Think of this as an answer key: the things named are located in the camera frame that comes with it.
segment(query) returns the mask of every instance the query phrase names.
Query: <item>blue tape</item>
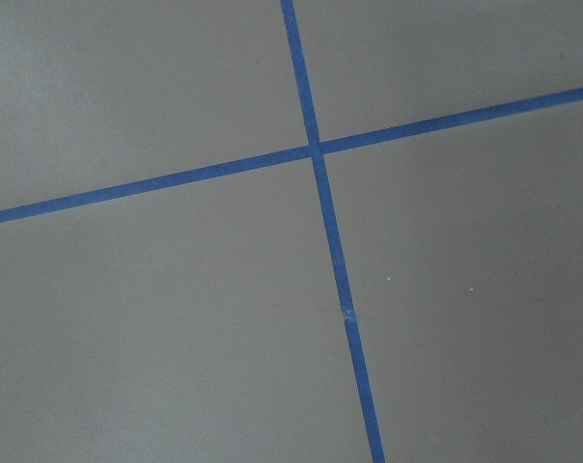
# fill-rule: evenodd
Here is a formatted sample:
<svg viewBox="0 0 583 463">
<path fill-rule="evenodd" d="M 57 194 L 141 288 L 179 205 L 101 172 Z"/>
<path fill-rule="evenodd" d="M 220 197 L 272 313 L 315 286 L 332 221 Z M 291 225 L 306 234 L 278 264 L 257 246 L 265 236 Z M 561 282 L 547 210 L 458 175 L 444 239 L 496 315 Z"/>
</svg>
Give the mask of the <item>blue tape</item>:
<svg viewBox="0 0 583 463">
<path fill-rule="evenodd" d="M 345 315 L 347 342 L 349 352 L 353 363 L 354 375 L 356 377 L 356 386 L 358 396 L 360 397 L 360 406 L 365 421 L 365 429 L 369 439 L 371 457 L 375 463 L 385 461 L 381 437 L 379 435 L 379 425 L 375 414 L 375 406 L 369 383 L 369 375 L 365 365 L 364 354 L 362 351 L 362 342 L 356 323 L 356 315 L 353 309 L 351 299 L 351 290 L 347 277 L 347 268 L 343 254 L 343 245 L 337 225 L 334 203 L 332 200 L 332 191 L 328 181 L 328 172 L 326 169 L 323 153 L 319 147 L 319 129 L 316 118 L 313 98 L 311 96 L 311 86 L 309 76 L 302 52 L 302 42 L 298 32 L 298 25 L 293 10 L 292 0 L 281 0 L 281 10 L 285 19 L 285 26 L 288 33 L 288 42 L 290 45 L 291 62 L 293 64 L 293 73 L 295 76 L 298 96 L 300 98 L 300 107 L 302 108 L 302 118 L 304 127 L 307 132 L 309 141 L 309 150 L 313 162 L 313 172 L 318 187 L 319 204 L 321 206 L 321 215 L 328 239 L 330 249 L 330 258 L 332 259 L 332 268 L 334 270 L 337 292 L 339 294 L 339 303 L 341 311 Z"/>
<path fill-rule="evenodd" d="M 376 143 L 398 140 L 405 137 L 420 135 L 423 133 L 444 130 L 446 128 L 467 125 L 469 123 L 480 123 L 491 119 L 504 118 L 515 114 L 537 111 L 539 109 L 559 106 L 561 104 L 574 103 L 583 100 L 583 88 L 567 90 L 557 94 L 536 96 L 534 98 L 521 99 L 510 103 L 488 106 L 487 108 L 475 109 L 464 113 L 457 113 L 441 118 L 429 119 L 417 123 L 407 123 L 396 127 L 384 128 L 373 132 L 361 133 L 350 137 L 339 138 L 329 142 L 319 144 L 321 152 L 328 154 L 331 152 L 351 150 L 354 148 L 366 147 Z"/>
<path fill-rule="evenodd" d="M 109 188 L 89 191 L 87 193 L 65 196 L 64 198 L 57 198 L 55 200 L 42 201 L 40 203 L 0 210 L 0 223 L 70 209 L 72 207 L 79 207 L 86 204 L 115 200 L 125 196 L 138 195 L 140 193 L 146 193 L 147 191 L 170 188 L 173 186 L 184 185 L 186 183 L 206 180 L 208 178 L 223 177 L 230 174 L 252 171 L 263 167 L 296 161 L 298 159 L 306 159 L 310 156 L 311 153 L 307 147 L 293 148 L 291 150 L 271 152 L 259 156 L 248 157 L 246 159 L 240 159 L 238 161 L 225 162 L 191 171 L 170 174 L 168 176 L 133 181 L 131 183 L 111 186 Z"/>
</svg>

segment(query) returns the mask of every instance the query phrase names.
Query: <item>gray surface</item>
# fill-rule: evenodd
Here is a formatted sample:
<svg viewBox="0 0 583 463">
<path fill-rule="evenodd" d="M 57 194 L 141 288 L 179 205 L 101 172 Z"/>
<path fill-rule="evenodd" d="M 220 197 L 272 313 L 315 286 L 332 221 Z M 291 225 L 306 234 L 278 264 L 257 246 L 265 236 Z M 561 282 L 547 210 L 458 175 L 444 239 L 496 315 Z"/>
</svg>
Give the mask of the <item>gray surface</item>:
<svg viewBox="0 0 583 463">
<path fill-rule="evenodd" d="M 583 0 L 296 0 L 322 140 L 583 86 Z"/>
<path fill-rule="evenodd" d="M 310 169 L 0 225 L 0 463 L 368 461 Z"/>
<path fill-rule="evenodd" d="M 0 0 L 0 208 L 306 144 L 271 0 Z"/>
<path fill-rule="evenodd" d="M 583 103 L 327 164 L 388 461 L 583 462 Z"/>
</svg>

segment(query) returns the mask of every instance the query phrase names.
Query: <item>gray floor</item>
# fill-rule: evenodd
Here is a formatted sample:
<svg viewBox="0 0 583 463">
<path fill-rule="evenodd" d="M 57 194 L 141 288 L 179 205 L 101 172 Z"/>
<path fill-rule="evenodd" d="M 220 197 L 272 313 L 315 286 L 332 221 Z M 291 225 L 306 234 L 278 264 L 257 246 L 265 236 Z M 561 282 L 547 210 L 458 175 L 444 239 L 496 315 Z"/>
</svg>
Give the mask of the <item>gray floor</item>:
<svg viewBox="0 0 583 463">
<path fill-rule="evenodd" d="M 295 4 L 323 140 L 583 86 L 583 1 Z M 0 209 L 305 144 L 276 1 L 0 1 Z M 583 102 L 326 160 L 387 460 L 583 462 Z M 0 463 L 370 460 L 308 160 L 0 224 Z"/>
</svg>

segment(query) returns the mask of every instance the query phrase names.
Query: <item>vertical blue line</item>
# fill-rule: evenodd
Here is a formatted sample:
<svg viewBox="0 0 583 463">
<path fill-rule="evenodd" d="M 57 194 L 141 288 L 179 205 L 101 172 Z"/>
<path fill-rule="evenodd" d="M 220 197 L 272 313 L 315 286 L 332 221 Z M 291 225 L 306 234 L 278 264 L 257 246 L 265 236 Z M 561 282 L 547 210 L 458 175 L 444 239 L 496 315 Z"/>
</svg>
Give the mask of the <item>vertical blue line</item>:
<svg viewBox="0 0 583 463">
<path fill-rule="evenodd" d="M 345 327 L 347 333 L 347 343 L 351 354 L 354 375 L 356 377 L 356 386 L 360 398 L 360 406 L 369 439 L 369 448 L 374 463 L 385 462 L 384 452 L 379 435 L 379 425 L 375 414 L 375 405 L 369 374 L 362 349 L 362 341 L 358 330 L 356 314 L 353 309 L 351 299 L 351 290 L 347 277 L 347 268 L 343 254 L 343 245 L 339 235 L 337 217 L 335 214 L 334 203 L 332 201 L 332 192 L 330 182 L 328 181 L 328 172 L 326 169 L 323 153 L 319 147 L 319 129 L 318 120 L 315 113 L 313 98 L 311 96 L 311 86 L 309 85 L 309 76 L 307 67 L 304 62 L 302 53 L 302 42 L 298 32 L 298 24 L 293 10 L 292 0 L 281 0 L 281 10 L 285 19 L 285 26 L 288 33 L 288 42 L 290 45 L 291 62 L 293 64 L 293 73 L 295 75 L 296 87 L 300 98 L 300 107 L 302 109 L 302 118 L 304 128 L 307 132 L 309 142 L 309 151 L 313 162 L 313 172 L 318 187 L 319 203 L 321 206 L 321 215 L 330 248 L 330 258 L 332 259 L 332 268 L 334 270 L 337 292 L 339 294 L 339 303 L 341 311 L 345 315 Z"/>
</svg>

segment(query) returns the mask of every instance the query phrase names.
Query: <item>blue line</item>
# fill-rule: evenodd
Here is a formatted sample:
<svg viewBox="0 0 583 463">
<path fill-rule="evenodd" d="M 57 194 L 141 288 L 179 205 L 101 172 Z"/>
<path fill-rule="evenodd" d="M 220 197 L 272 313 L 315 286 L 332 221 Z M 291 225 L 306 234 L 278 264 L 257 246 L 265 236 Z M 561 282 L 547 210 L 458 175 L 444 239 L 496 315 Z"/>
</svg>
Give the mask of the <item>blue line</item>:
<svg viewBox="0 0 583 463">
<path fill-rule="evenodd" d="M 339 303 L 341 311 L 345 315 L 345 326 L 347 332 L 347 343 L 353 364 L 353 371 L 360 398 L 360 406 L 369 439 L 369 448 L 371 457 L 375 463 L 385 462 L 384 452 L 379 435 L 379 425 L 375 414 L 375 405 L 373 394 L 369 383 L 369 374 L 365 364 L 364 353 L 362 351 L 362 342 L 360 332 L 356 323 L 356 315 L 353 309 L 351 299 L 351 290 L 349 289 L 349 280 L 347 278 L 347 269 L 345 257 L 343 254 L 343 245 L 339 235 L 337 217 L 335 214 L 334 203 L 332 201 L 332 192 L 330 182 L 328 181 L 328 172 L 326 170 L 323 153 L 319 147 L 319 129 L 318 121 L 311 96 L 311 86 L 302 53 L 302 43 L 298 32 L 298 25 L 293 10 L 292 0 L 281 0 L 281 10 L 285 19 L 285 26 L 288 33 L 288 42 L 290 45 L 291 62 L 293 64 L 293 73 L 295 75 L 300 106 L 302 108 L 302 118 L 304 127 L 307 132 L 309 141 L 309 150 L 311 160 L 313 161 L 313 172 L 318 187 L 319 203 L 321 206 L 321 215 L 323 224 L 328 238 L 328 247 L 330 248 L 330 258 L 332 259 L 332 268 L 334 270 L 337 292 L 339 293 Z"/>
<path fill-rule="evenodd" d="M 208 178 L 223 177 L 230 174 L 252 171 L 262 167 L 274 166 L 298 159 L 310 157 L 307 147 L 293 148 L 248 157 L 238 161 L 225 162 L 213 166 L 202 167 L 191 171 L 179 172 L 168 176 L 148 178 L 145 180 L 133 181 L 122 185 L 111 186 L 100 190 L 79 193 L 65 196 L 40 203 L 21 205 L 10 209 L 0 210 L 0 223 L 12 220 L 24 219 L 35 215 L 47 214 L 72 207 L 79 207 L 86 204 L 101 203 L 103 201 L 115 200 L 125 196 L 138 195 L 147 191 L 160 190 L 173 186 L 184 185 L 195 181 L 206 180 Z"/>
<path fill-rule="evenodd" d="M 384 128 L 373 132 L 351 135 L 345 138 L 331 140 L 319 144 L 321 152 L 328 154 L 331 152 L 351 150 L 354 148 L 366 147 L 376 143 L 398 140 L 405 137 L 420 135 L 423 133 L 444 130 L 446 128 L 467 125 L 469 123 L 480 123 L 491 119 L 503 118 L 515 114 L 537 111 L 539 109 L 559 106 L 561 104 L 574 103 L 583 100 L 583 88 L 567 90 L 557 94 L 536 96 L 534 98 L 521 99 L 510 103 L 488 106 L 487 108 L 475 109 L 464 113 L 457 113 L 436 119 L 429 119 L 417 123 L 407 123 L 396 127 Z"/>
</svg>

